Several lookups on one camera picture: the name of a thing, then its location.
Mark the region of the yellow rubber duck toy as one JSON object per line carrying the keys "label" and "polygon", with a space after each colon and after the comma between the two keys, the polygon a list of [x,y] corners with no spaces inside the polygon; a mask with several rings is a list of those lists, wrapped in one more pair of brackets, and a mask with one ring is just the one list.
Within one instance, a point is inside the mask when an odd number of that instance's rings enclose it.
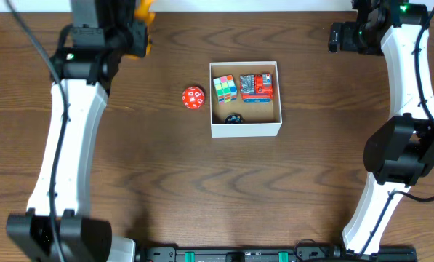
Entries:
{"label": "yellow rubber duck toy", "polygon": [[[134,13],[133,13],[133,18],[136,20],[139,20],[141,22],[144,22],[147,25],[147,27],[149,27],[153,23],[155,16],[156,16],[156,14],[154,12],[150,11],[150,6],[152,5],[153,2],[154,2],[154,0],[136,1],[137,6],[136,6]],[[149,32],[148,32],[148,53],[147,53],[147,55],[150,53],[151,47],[152,47],[152,40],[151,40],[151,37],[150,37]],[[134,59],[140,58],[140,57],[134,57],[132,55],[128,55],[128,56],[133,57]]]}

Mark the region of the red polyhedral die ball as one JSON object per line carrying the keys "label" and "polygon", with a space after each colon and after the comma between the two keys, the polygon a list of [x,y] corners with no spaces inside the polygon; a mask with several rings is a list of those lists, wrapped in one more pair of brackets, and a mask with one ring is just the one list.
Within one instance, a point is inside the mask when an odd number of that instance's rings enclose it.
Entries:
{"label": "red polyhedral die ball", "polygon": [[204,91],[197,86],[188,87],[182,93],[182,102],[186,108],[199,109],[205,103]]}

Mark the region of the red toy fire truck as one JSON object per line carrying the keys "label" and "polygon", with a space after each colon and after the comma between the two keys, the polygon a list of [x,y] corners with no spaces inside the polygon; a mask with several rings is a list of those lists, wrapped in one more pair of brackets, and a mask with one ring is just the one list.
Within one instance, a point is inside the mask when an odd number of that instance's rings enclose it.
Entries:
{"label": "red toy fire truck", "polygon": [[273,99],[271,74],[240,75],[241,99],[245,103],[269,103]]}

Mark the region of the multicoloured puzzle cube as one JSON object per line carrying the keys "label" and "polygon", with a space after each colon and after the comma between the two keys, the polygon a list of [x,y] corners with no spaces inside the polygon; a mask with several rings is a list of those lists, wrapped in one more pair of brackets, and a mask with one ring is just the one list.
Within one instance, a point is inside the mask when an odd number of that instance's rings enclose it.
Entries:
{"label": "multicoloured puzzle cube", "polygon": [[212,82],[219,104],[229,103],[237,99],[238,90],[232,75],[214,78]]}

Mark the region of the small black round cap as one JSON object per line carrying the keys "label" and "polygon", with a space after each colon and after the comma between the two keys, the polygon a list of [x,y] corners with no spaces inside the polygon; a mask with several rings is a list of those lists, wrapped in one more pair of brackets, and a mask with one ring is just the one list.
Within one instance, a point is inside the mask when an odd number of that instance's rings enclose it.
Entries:
{"label": "small black round cap", "polygon": [[226,124],[242,124],[244,119],[239,114],[230,114],[225,118]]}

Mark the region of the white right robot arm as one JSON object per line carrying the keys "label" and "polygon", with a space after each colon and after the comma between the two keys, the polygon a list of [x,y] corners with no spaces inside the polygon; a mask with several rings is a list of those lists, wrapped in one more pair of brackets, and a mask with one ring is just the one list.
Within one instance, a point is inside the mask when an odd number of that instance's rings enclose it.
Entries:
{"label": "white right robot arm", "polygon": [[383,56],[387,65],[389,119],[366,142],[366,185],[342,231],[345,250],[359,260],[381,256],[380,240],[404,198],[434,168],[434,94],[427,42],[434,9],[398,0],[353,0],[354,22],[333,23],[330,52]]}

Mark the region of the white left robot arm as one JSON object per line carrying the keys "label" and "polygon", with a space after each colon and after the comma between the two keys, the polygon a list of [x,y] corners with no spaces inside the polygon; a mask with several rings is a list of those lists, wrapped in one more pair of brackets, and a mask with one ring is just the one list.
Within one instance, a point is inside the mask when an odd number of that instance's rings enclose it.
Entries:
{"label": "white left robot arm", "polygon": [[113,235],[90,215],[90,174],[100,120],[124,56],[151,48],[148,0],[72,1],[72,23],[48,56],[52,79],[44,158],[26,211],[7,219],[7,235],[32,261],[144,261],[136,241]]}

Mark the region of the beige cardboard box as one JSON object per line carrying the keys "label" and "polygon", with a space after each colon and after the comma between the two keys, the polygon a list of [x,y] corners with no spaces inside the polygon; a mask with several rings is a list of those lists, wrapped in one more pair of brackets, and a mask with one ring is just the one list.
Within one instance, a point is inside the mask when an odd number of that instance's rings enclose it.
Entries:
{"label": "beige cardboard box", "polygon": [[[237,99],[224,104],[217,102],[212,80],[219,76],[232,75],[235,83],[240,84],[240,75],[271,74],[273,80],[273,99],[269,103],[245,103]],[[276,136],[283,124],[281,98],[276,61],[213,62],[209,64],[209,107],[210,127],[213,138],[242,138]],[[230,114],[239,114],[242,124],[226,124]]]}

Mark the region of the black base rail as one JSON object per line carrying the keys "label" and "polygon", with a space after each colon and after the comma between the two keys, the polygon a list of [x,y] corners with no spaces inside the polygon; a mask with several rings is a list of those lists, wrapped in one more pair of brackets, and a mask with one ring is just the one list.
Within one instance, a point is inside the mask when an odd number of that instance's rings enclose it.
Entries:
{"label": "black base rail", "polygon": [[413,247],[383,247],[371,255],[356,255],[339,245],[304,239],[293,247],[275,248],[180,248],[139,247],[134,262],[311,262],[370,261],[417,262]]}

